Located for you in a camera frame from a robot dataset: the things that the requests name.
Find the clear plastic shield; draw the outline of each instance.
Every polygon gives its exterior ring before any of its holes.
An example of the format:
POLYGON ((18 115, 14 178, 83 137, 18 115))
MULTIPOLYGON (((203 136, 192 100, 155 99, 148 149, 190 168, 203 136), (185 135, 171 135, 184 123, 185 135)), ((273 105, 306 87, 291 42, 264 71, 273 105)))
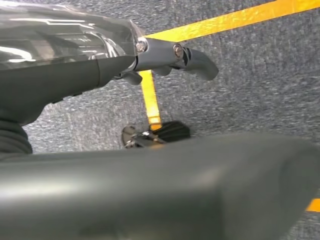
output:
POLYGON ((66 5, 0 1, 0 70, 136 56, 143 37, 130 20, 66 5))

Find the black rubber foot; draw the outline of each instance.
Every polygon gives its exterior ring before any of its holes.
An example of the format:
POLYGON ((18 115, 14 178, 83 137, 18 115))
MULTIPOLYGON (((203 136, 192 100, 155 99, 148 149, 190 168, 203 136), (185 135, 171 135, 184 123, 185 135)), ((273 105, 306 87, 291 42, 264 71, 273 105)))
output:
POLYGON ((152 132, 167 143, 189 139, 191 137, 190 129, 180 121, 165 122, 162 128, 152 132))

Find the gray plastic housing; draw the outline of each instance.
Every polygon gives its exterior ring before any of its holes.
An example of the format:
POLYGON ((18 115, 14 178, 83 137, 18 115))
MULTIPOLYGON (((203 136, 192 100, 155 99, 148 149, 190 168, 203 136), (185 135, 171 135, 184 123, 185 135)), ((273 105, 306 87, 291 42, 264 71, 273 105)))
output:
POLYGON ((278 240, 320 185, 317 146, 268 134, 0 159, 3 240, 278 240))
POLYGON ((32 123, 48 104, 104 86, 135 60, 118 56, 0 71, 0 120, 32 123))
POLYGON ((71 6, 0 1, 0 71, 137 56, 130 20, 71 6))
POLYGON ((135 71, 152 70, 174 65, 180 58, 174 53, 175 42, 146 38, 147 49, 137 57, 135 71))

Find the metal bolt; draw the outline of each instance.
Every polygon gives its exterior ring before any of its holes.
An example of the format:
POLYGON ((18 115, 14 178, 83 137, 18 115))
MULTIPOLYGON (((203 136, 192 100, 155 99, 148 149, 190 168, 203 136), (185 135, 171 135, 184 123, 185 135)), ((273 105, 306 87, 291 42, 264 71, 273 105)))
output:
POLYGON ((144 41, 140 41, 135 45, 138 53, 143 53, 147 49, 147 44, 144 41))
POLYGON ((178 59, 181 59, 182 57, 183 57, 183 49, 180 44, 176 44, 173 46, 173 51, 174 55, 178 59))

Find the yellow tape line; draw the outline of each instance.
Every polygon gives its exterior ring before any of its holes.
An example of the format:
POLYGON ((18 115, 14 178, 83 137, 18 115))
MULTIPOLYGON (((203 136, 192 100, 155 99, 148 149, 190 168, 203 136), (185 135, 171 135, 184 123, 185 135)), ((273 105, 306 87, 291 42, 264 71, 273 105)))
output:
MULTIPOLYGON (((147 37, 171 42, 182 42, 318 7, 320 7, 320 0, 276 0, 241 11, 154 33, 148 35, 147 37)), ((152 80, 152 74, 151 71, 144 71, 140 74, 143 76, 141 84, 142 91, 149 123, 152 130, 161 128, 162 120, 157 103, 157 96, 152 80)))
POLYGON ((148 38, 182 42, 320 7, 320 0, 276 0, 226 15, 149 35, 148 38))
POLYGON ((320 213, 320 198, 313 199, 306 211, 320 213))
POLYGON ((158 107, 152 73, 151 71, 140 71, 140 75, 143 78, 141 87, 149 124, 150 124, 152 130, 161 128, 162 119, 160 118, 159 108, 158 107))

